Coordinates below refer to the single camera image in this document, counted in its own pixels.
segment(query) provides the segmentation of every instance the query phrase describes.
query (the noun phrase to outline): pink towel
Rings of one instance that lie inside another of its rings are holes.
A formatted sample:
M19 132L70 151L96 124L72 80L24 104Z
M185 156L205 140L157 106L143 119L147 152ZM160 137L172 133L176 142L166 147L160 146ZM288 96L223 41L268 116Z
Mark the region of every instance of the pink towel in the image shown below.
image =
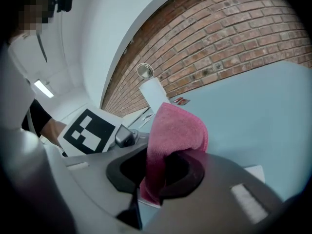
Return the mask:
M165 157L175 151L205 152L208 132L205 124L191 113L163 103L152 125L147 148L146 176L140 184L142 198L159 204L159 191L165 185Z

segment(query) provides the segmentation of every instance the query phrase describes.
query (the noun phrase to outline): paper towel holder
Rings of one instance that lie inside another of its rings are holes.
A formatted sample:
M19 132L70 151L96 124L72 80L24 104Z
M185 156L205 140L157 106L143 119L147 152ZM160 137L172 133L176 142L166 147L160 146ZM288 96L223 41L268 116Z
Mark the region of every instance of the paper towel holder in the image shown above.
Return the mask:
M150 79L154 76L154 70L151 65L147 63L141 63L136 67L136 72L138 76L143 79Z

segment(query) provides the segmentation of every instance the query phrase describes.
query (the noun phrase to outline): small red object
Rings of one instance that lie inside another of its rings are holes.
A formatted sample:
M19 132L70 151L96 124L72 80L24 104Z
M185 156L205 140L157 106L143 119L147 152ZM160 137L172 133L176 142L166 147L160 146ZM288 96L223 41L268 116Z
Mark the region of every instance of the small red object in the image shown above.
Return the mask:
M189 101L190 101L190 99L183 99L183 100L181 100L181 101L178 103L178 105L183 106L183 105L185 105L186 103L188 103Z
M178 101L180 101L182 99L183 99L183 97L179 97L178 99L174 100L174 102L178 102Z

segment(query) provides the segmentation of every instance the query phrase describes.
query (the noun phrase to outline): white ceiling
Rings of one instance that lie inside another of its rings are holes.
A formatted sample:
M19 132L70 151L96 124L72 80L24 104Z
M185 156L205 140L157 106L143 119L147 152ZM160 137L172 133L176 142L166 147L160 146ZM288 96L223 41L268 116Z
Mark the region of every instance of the white ceiling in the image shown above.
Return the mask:
M10 46L15 63L30 82L40 79L56 98L83 86L79 56L83 18L90 1L73 0L70 12L55 12L53 22L43 27L41 39L48 63L36 36L19 38ZM45 97L33 87L38 97Z

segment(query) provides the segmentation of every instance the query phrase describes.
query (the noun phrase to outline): fluorescent light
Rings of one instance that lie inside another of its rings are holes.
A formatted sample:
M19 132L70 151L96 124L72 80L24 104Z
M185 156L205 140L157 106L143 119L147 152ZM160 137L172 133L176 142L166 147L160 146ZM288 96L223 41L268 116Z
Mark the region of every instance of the fluorescent light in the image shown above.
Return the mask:
M46 96L52 98L54 95L47 89L40 80L35 82L35 86L38 87Z

